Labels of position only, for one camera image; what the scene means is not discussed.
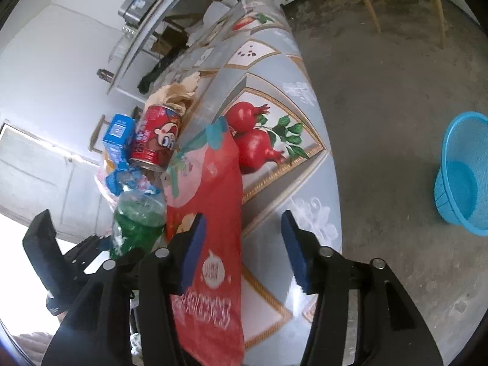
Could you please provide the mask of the fruit-pattern tablecloth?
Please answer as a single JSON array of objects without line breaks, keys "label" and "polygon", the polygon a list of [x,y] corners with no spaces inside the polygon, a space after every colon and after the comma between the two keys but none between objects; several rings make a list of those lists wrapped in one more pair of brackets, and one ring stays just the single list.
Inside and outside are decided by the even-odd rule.
[{"label": "fruit-pattern tablecloth", "polygon": [[298,365],[317,297],[297,284],[281,217],[341,250],[332,147],[300,50],[273,0],[242,0],[177,59],[172,84],[200,73],[174,153],[224,117],[242,175],[240,365]]}]

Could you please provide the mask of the green plastic bottle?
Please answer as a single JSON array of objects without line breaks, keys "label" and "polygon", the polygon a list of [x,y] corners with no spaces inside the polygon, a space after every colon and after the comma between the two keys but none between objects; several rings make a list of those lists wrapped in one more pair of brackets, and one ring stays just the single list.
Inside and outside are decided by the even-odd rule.
[{"label": "green plastic bottle", "polygon": [[110,257],[118,260],[133,249],[149,254],[165,223],[166,204],[161,197],[138,190],[123,192],[113,214]]}]

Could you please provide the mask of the red snack bag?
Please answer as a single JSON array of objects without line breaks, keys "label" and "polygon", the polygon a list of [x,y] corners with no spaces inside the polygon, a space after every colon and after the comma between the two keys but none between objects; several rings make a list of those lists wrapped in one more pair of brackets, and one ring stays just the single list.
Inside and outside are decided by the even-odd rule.
[{"label": "red snack bag", "polygon": [[228,122],[217,118],[180,151],[165,173],[166,237],[197,214],[206,236],[194,278],[171,302],[179,343],[202,365],[240,365],[242,328],[242,175]]}]

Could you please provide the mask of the wooden chair by door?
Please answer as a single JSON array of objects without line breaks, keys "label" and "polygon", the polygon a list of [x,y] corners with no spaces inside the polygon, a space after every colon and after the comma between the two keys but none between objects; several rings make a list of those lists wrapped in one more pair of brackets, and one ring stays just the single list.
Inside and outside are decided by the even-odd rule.
[{"label": "wooden chair by door", "polygon": [[[142,115],[142,109],[138,106],[134,107],[131,112],[131,118],[138,122]],[[92,135],[89,139],[88,150],[90,152],[95,152],[99,155],[102,155],[102,141],[100,141],[100,137],[105,133],[106,129],[108,128],[110,122],[107,120],[106,116],[103,114],[96,127],[94,128]]]}]

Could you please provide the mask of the black cloth under table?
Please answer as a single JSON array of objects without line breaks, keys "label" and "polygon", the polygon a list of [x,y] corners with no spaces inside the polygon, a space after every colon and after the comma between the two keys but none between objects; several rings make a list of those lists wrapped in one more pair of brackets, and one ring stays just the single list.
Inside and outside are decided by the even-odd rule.
[{"label": "black cloth under table", "polygon": [[187,45],[179,45],[163,56],[153,67],[153,69],[142,77],[141,81],[137,85],[139,93],[147,94],[150,90],[151,84],[153,84],[157,78],[159,78],[159,76],[187,49]]}]

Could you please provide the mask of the red milk drink can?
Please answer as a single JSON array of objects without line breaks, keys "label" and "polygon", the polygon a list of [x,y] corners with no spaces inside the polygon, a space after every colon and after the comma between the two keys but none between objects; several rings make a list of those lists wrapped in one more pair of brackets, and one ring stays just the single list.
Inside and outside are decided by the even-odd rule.
[{"label": "red milk drink can", "polygon": [[164,105],[148,107],[137,126],[130,162],[163,172],[173,155],[180,123],[181,116],[173,109]]}]

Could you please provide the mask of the blue plastic wrapper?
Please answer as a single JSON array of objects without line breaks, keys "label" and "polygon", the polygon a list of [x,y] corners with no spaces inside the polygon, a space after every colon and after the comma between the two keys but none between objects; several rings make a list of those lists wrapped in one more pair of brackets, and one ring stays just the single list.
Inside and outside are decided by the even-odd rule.
[{"label": "blue plastic wrapper", "polygon": [[107,173],[104,184],[111,195],[120,196],[123,192],[137,190],[145,195],[157,195],[161,192],[151,183],[148,174],[141,168],[130,165],[127,161],[113,158],[107,149],[104,154],[104,168]]}]

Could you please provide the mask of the blue plastic trash basket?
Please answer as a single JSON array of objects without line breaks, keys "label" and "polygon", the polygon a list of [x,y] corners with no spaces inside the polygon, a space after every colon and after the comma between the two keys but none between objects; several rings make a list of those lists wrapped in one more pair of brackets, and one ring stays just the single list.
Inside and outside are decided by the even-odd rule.
[{"label": "blue plastic trash basket", "polygon": [[465,112],[450,122],[433,197],[447,223],[487,235],[487,116]]}]

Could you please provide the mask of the crumpled beige paper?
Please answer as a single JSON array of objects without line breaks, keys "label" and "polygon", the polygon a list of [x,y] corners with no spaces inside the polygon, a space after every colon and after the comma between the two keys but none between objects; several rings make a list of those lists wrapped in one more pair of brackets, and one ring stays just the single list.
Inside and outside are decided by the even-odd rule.
[{"label": "crumpled beige paper", "polygon": [[146,100],[143,112],[145,113],[151,106],[164,106],[183,117],[194,101],[199,80],[200,73],[196,72],[181,82],[162,86]]}]

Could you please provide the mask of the dark glass jar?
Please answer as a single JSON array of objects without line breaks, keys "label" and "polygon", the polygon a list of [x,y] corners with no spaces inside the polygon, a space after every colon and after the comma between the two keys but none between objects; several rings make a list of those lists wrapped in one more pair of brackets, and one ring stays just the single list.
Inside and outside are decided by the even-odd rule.
[{"label": "dark glass jar", "polygon": [[98,69],[97,76],[99,76],[99,78],[103,81],[111,83],[113,81],[114,73],[106,69]]}]

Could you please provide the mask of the white door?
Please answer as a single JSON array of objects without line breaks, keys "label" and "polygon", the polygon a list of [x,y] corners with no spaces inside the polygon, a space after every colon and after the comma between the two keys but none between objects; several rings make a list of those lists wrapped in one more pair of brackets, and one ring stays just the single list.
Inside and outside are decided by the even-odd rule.
[{"label": "white door", "polygon": [[58,237],[79,243],[108,234],[113,213],[97,184],[95,163],[2,124],[1,214],[28,226],[48,210]]}]

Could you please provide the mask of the blue toothpaste box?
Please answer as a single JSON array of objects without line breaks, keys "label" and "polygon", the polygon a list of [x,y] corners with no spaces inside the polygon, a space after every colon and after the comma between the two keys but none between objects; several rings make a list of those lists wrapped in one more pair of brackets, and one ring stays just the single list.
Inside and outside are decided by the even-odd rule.
[{"label": "blue toothpaste box", "polygon": [[116,114],[108,125],[102,143],[115,164],[128,161],[135,129],[134,119],[122,114]]}]

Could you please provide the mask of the silver rice cooker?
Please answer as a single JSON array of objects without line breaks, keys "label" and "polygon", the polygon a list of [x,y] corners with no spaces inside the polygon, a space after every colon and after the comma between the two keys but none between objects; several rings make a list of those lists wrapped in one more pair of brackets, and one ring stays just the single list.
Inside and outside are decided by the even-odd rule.
[{"label": "silver rice cooker", "polygon": [[117,13],[126,24],[139,27],[155,2],[156,0],[125,0]]}]

